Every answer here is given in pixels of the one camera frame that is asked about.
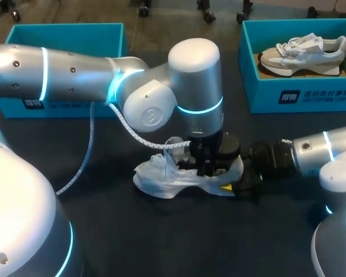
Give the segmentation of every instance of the blue box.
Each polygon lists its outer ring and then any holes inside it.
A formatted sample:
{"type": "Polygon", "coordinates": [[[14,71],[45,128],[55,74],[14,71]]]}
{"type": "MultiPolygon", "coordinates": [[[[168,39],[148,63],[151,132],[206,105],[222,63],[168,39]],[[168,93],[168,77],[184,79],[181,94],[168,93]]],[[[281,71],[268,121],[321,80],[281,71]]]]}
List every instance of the blue box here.
{"type": "MultiPolygon", "coordinates": [[[[70,51],[97,57],[126,55],[123,24],[45,24],[15,25],[6,43],[24,44],[70,51]]],[[[90,102],[47,102],[35,99],[0,98],[6,118],[82,118],[89,117],[90,102]]],[[[102,103],[95,106],[95,116],[115,117],[102,103]]]]}
{"type": "Polygon", "coordinates": [[[243,22],[238,60],[251,113],[346,111],[346,77],[259,76],[255,53],[310,33],[324,39],[346,37],[346,19],[243,22]]]}

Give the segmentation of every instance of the cable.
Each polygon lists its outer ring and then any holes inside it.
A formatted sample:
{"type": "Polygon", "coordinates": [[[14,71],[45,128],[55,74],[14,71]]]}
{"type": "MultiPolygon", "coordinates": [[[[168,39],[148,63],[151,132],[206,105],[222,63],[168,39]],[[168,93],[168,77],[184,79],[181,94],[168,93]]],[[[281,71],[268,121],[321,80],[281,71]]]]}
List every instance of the cable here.
{"type": "MultiPolygon", "coordinates": [[[[151,143],[147,140],[144,140],[142,137],[140,137],[127,123],[127,121],[124,119],[123,115],[121,112],[113,105],[109,104],[109,107],[113,110],[113,112],[116,114],[116,116],[119,118],[121,121],[122,125],[126,128],[126,130],[132,135],[133,138],[135,138],[139,143],[142,143],[143,145],[154,148],[154,149],[176,149],[180,147],[186,147],[189,146],[191,141],[184,141],[182,143],[173,143],[173,144],[156,144],[156,143],[151,143]]],[[[62,189],[58,190],[56,192],[57,196],[68,190],[75,182],[76,180],[80,177],[82,172],[84,171],[87,162],[90,158],[91,151],[92,151],[92,146],[93,146],[93,134],[95,132],[94,124],[95,124],[95,115],[94,115],[94,109],[95,109],[95,102],[91,103],[90,106],[90,138],[88,141],[88,148],[87,152],[85,155],[85,158],[81,164],[80,169],[78,169],[77,173],[75,176],[66,184],[62,189]]]]}
{"type": "Polygon", "coordinates": [[[75,176],[62,189],[57,191],[57,196],[59,196],[60,194],[65,192],[67,189],[69,189],[72,186],[72,184],[74,184],[76,182],[76,180],[81,175],[82,171],[85,169],[87,162],[88,162],[88,159],[90,158],[91,150],[92,150],[92,146],[93,146],[93,134],[94,134],[94,124],[95,124],[94,109],[95,109],[95,103],[92,102],[91,106],[90,106],[90,138],[88,141],[88,148],[87,148],[85,158],[81,164],[80,169],[78,169],[75,176]]]}
{"type": "Polygon", "coordinates": [[[144,146],[153,148],[153,149],[175,149],[180,147],[186,147],[189,146],[191,141],[184,141],[182,143],[173,143],[173,144],[157,144],[157,143],[151,143],[147,140],[144,140],[142,137],[140,137],[127,123],[127,121],[124,119],[122,113],[115,107],[114,104],[109,104],[109,107],[113,110],[113,112],[116,114],[116,116],[121,121],[122,125],[126,128],[126,130],[131,134],[131,136],[136,139],[139,143],[142,143],[144,146]]]}

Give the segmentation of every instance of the table surface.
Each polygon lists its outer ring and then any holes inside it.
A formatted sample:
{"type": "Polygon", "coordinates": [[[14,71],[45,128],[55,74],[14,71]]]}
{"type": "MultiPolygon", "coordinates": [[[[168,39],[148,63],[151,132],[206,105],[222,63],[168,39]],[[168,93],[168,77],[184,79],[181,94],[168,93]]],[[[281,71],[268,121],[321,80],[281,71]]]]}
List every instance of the table surface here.
{"type": "MultiPolygon", "coordinates": [[[[251,115],[237,53],[222,52],[224,129],[242,147],[346,126],[346,113],[251,115]]],[[[137,53],[150,66],[167,53],[137,53]]],[[[87,119],[11,119],[0,127],[18,155],[61,188],[78,170],[88,144],[87,119]]],[[[154,199],[133,184],[133,169],[155,152],[117,119],[96,121],[89,165],[60,200],[95,276],[315,276],[313,232],[322,218],[317,179],[264,184],[258,204],[187,190],[154,199]]],[[[177,117],[147,139],[182,136],[177,117]]]]}

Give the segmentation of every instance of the chair wheel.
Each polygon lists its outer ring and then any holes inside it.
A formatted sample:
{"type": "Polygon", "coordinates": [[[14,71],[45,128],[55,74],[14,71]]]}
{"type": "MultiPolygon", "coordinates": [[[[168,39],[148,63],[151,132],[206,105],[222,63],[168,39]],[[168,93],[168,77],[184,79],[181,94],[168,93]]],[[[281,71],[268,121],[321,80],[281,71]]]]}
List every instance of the chair wheel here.
{"type": "Polygon", "coordinates": [[[238,13],[236,15],[236,19],[238,24],[242,24],[242,22],[246,19],[246,15],[244,13],[238,13]]]}
{"type": "Polygon", "coordinates": [[[216,18],[215,18],[214,14],[213,14],[212,12],[206,12],[206,13],[204,14],[204,20],[205,20],[206,23],[211,23],[211,22],[213,22],[215,19],[216,19],[216,18]]]}
{"type": "Polygon", "coordinates": [[[9,11],[9,4],[5,1],[0,1],[0,9],[7,13],[9,11]]]}
{"type": "Polygon", "coordinates": [[[307,18],[317,18],[318,11],[314,7],[309,7],[307,9],[307,18]]]}
{"type": "Polygon", "coordinates": [[[142,18],[148,17],[149,13],[150,13],[150,10],[148,7],[146,7],[145,5],[140,6],[140,11],[138,12],[140,17],[142,18]]]}
{"type": "Polygon", "coordinates": [[[14,19],[15,22],[20,22],[21,21],[21,15],[17,10],[13,10],[11,12],[12,18],[14,19]]]}

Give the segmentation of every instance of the white shoe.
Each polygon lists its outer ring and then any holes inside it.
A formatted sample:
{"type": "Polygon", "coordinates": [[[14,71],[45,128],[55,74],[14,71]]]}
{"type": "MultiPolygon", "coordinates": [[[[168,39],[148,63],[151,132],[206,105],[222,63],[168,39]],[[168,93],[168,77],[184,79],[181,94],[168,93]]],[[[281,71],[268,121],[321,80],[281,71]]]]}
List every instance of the white shoe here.
{"type": "Polygon", "coordinates": [[[218,196],[234,196],[221,186],[241,179],[243,162],[240,156],[234,160],[230,170],[215,177],[197,176],[197,170],[180,170],[171,155],[157,154],[151,160],[137,166],[133,182],[141,191],[155,197],[171,199],[181,190],[196,186],[218,196]]]}
{"type": "Polygon", "coordinates": [[[340,64],[346,57],[346,38],[323,39],[313,33],[303,38],[290,39],[260,53],[263,67],[281,76],[291,76],[301,69],[318,74],[338,76],[340,64]]]}

